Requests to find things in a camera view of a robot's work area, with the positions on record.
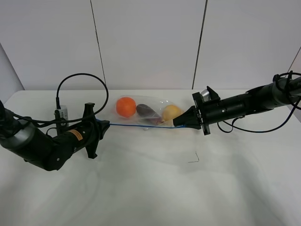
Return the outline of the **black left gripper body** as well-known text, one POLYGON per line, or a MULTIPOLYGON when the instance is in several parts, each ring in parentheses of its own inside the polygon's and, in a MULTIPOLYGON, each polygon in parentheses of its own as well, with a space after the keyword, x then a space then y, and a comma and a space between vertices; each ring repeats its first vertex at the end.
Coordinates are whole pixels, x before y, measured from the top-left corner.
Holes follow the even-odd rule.
POLYGON ((90 159, 95 159, 97 157, 96 150, 100 137, 100 130, 93 110, 94 106, 94 103, 86 103, 83 113, 83 117, 87 117, 87 119, 83 120, 84 128, 88 131, 84 147, 86 148, 87 156, 90 159))

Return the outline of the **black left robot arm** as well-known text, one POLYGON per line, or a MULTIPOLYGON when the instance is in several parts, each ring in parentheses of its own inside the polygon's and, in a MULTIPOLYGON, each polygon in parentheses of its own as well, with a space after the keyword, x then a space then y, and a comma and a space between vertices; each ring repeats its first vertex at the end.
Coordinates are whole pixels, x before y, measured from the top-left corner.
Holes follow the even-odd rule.
POLYGON ((59 170, 83 148, 90 159, 96 158, 98 143, 109 127, 109 121, 100 121, 92 116, 51 137, 29 119, 17 120, 10 110, 0 107, 1 146, 46 171, 59 170))

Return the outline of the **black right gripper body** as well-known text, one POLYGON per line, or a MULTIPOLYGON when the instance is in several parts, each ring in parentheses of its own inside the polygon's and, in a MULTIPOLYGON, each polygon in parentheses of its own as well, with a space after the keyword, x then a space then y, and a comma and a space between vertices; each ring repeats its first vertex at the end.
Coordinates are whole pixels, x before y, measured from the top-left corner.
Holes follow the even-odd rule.
POLYGON ((203 98, 200 94, 200 92, 192 94, 194 103, 195 103, 195 108, 198 113, 200 125, 202 127, 204 135, 209 135, 210 134, 210 128, 209 128, 209 119, 208 119, 208 114, 210 112, 210 108, 215 107, 221 98, 219 95, 209 86, 206 87, 206 89, 210 92, 211 100, 204 102, 203 98))

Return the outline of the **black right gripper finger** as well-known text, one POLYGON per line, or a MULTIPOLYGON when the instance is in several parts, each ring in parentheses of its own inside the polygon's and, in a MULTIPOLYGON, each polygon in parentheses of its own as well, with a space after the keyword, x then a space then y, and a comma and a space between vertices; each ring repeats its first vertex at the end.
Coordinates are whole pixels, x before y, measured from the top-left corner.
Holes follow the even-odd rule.
POLYGON ((180 116, 173 119, 174 125, 199 125, 199 117, 195 106, 191 106, 180 116))
POLYGON ((202 129, 201 125, 196 123, 196 124, 176 124, 175 127, 177 128, 190 128, 190 129, 197 129, 200 130, 202 129))

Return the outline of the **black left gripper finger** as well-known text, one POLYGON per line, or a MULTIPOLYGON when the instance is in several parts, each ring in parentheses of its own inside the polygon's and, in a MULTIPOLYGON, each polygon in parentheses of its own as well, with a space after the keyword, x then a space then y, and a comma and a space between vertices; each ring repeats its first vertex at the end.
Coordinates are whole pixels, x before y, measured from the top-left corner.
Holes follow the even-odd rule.
POLYGON ((99 136, 98 136, 98 140, 102 140, 106 131, 109 129, 110 125, 109 124, 99 124, 98 128, 99 128, 99 136))
POLYGON ((96 122, 98 123, 99 127, 109 127, 110 126, 110 122, 108 120, 96 119, 96 122))

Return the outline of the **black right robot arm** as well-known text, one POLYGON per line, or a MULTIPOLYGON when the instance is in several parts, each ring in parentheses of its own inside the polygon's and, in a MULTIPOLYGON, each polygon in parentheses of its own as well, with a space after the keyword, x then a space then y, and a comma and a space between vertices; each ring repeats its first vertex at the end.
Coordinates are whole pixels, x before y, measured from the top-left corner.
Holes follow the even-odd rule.
POLYGON ((300 109, 298 104, 301 101, 301 75, 293 71, 276 74, 271 84, 226 99, 221 99, 210 87, 201 93, 194 93, 192 97, 194 105, 173 119, 173 125, 201 129, 204 135, 209 135, 211 124, 227 120, 235 122, 247 115, 271 111, 286 105, 300 109))

